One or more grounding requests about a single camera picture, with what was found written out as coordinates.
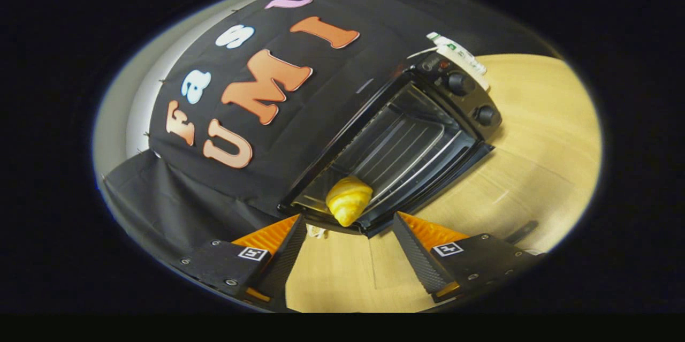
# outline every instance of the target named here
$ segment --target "oven control knob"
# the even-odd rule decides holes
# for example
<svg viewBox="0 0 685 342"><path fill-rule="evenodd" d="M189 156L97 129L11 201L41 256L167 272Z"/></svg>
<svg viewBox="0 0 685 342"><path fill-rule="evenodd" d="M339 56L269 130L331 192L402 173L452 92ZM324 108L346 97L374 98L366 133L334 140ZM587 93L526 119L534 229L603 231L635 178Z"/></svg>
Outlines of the oven control knob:
<svg viewBox="0 0 685 342"><path fill-rule="evenodd" d="M453 73L447 77L447 87L457 96L466 96L475 90L475 81L462 73Z"/></svg>
<svg viewBox="0 0 685 342"><path fill-rule="evenodd" d="M479 108L478 115L475 118L481 125L499 125L502 121L502 117L495 108L485 105Z"/></svg>

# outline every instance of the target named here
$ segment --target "label sticker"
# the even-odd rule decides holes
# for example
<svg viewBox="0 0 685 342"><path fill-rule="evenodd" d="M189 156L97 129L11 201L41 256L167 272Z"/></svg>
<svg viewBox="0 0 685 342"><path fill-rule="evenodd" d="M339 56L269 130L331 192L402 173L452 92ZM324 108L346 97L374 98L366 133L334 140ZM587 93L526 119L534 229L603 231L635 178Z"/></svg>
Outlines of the label sticker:
<svg viewBox="0 0 685 342"><path fill-rule="evenodd" d="M218 47L226 46L226 49L235 49L242 45L243 42L249 40L255 33L254 27L245 25L235 25L216 38L215 44Z"/></svg>
<svg viewBox="0 0 685 342"><path fill-rule="evenodd" d="M457 245L455 242L451 242L450 244L438 245L433 247L433 249L442 257L459 254L460 252L464 251L464 249L462 249L462 247L459 247L459 245Z"/></svg>
<svg viewBox="0 0 685 342"><path fill-rule="evenodd" d="M212 81L212 74L209 72L191 71L183 80L181 94L188 98L188 103L195 104L202 98L202 91Z"/></svg>
<svg viewBox="0 0 685 342"><path fill-rule="evenodd" d="M245 247L240 254L238 254L239 257L244 257L245 259L250 259L252 261L261 261L261 259L264 258L264 255L267 254L266 249L260 249L260 248L254 248L254 247Z"/></svg>
<svg viewBox="0 0 685 342"><path fill-rule="evenodd" d="M438 61L440 61L440 57L433 57L430 61L426 61L423 64L421 64L421 68L424 69L426 72L430 72L433 70L433 67L438 64Z"/></svg>
<svg viewBox="0 0 685 342"><path fill-rule="evenodd" d="M456 54L460 55L464 60L466 60L466 62L468 62L478 74L485 74L488 71L488 69L483 64L478 62L478 60L475 59L475 57L473 57L473 55L467 51L465 47L457 44L453 40L443 37L436 32L428 33L426 37L428 37L428 39L435 43L435 45L438 47L445 46L456 52Z"/></svg>

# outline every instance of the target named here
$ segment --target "wooden surface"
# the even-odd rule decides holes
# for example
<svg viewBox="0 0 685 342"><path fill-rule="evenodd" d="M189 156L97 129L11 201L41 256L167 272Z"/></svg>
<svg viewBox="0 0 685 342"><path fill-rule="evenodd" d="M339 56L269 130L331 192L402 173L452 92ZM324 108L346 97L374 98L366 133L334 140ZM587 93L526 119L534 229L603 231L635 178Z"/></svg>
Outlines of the wooden surface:
<svg viewBox="0 0 685 342"><path fill-rule="evenodd" d="M577 223L602 159L597 113L567 64L536 55L478 57L503 123L496 147L417 217L504 239L529 221L517 247L548 252ZM286 284L301 312L416 312L435 306L389 230L367 239L328 232L306 237Z"/></svg>

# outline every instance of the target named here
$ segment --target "letter m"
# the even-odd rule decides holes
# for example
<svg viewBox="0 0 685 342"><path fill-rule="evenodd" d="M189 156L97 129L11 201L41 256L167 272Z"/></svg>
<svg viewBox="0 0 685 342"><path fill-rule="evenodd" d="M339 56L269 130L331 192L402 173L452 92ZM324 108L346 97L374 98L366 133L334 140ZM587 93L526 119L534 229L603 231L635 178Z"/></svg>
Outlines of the letter m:
<svg viewBox="0 0 685 342"><path fill-rule="evenodd" d="M259 117L260 123L269 124L278 113L276 104L265 105L260 101L283 102L286 95L274 80L283 84L289 92L298 89L313 73L308 66L302 68L281 61L267 49L257 52L247 62L247 68L257 81L233 82L221 95L224 104L235 103Z"/></svg>

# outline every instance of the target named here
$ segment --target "black cloth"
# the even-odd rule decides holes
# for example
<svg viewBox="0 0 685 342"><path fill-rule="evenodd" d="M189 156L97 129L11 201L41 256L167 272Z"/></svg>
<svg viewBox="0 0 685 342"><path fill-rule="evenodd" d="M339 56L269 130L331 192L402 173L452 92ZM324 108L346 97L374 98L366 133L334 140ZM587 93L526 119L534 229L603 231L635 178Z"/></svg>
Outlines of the black cloth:
<svg viewBox="0 0 685 342"><path fill-rule="evenodd" d="M271 1L258 0L231 14L181 55L152 112L150 146L161 159L147 151L107 177L118 222L164 259L175 259L211 239L236 239L284 218L276 207L294 182L408 55L435 46L428 33L450 37L474 55L556 57L525 28L468 0L313 0L299 8L265 9ZM360 32L360 37L333 49L323 38L290 32L310 16ZM255 33L235 49L216 46L216 38L234 25L252 27ZM220 101L228 84L255 81L247 62L262 49L314 70L298 90L284 91L287 99L276 103L279 112L269 125L237 104ZM182 81L193 70L212 76L195 104L181 94ZM166 130L172 100L195 125L193 146ZM252 145L252 161L245 168L233 169L203 156L213 118ZM235 152L220 138L212 142Z"/></svg>

